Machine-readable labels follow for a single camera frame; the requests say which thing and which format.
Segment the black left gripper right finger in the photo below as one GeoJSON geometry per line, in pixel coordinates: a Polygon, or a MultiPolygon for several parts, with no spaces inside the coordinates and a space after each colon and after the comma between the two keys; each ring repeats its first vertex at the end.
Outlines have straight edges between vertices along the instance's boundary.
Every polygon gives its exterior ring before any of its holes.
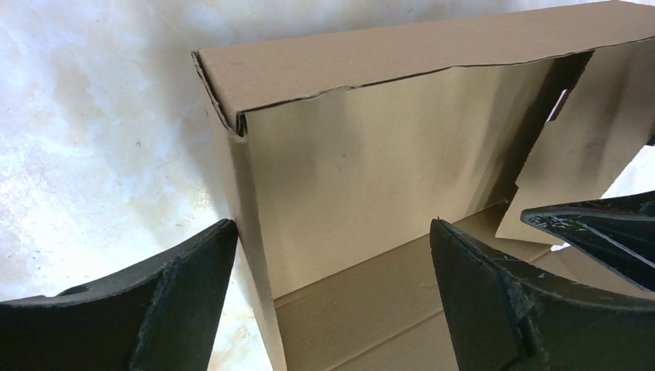
{"type": "Polygon", "coordinates": [[[652,370],[654,303],[571,281],[442,219],[429,245],[461,370],[652,370]]]}

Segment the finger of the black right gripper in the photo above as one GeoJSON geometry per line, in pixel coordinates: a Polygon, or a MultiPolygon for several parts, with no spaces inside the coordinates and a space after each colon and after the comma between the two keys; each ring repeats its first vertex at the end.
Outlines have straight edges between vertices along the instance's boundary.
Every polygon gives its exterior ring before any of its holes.
{"type": "Polygon", "coordinates": [[[563,240],[638,287],[654,290],[654,192],[521,212],[521,222],[563,240]]]}

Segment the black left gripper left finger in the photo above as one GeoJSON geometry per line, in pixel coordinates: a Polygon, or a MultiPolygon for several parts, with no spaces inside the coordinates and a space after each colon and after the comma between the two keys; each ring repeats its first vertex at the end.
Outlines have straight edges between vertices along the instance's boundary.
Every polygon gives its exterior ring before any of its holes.
{"type": "Polygon", "coordinates": [[[3,370],[205,370],[236,256],[220,220],[58,295],[3,301],[3,370]]]}

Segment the brown cardboard box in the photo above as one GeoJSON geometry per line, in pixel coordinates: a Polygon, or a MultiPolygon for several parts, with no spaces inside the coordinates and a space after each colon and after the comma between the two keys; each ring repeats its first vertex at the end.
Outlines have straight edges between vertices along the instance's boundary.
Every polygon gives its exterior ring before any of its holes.
{"type": "Polygon", "coordinates": [[[192,54],[275,370],[461,370],[442,219],[654,303],[521,212],[594,199],[654,136],[654,9],[607,1],[192,54]]]}

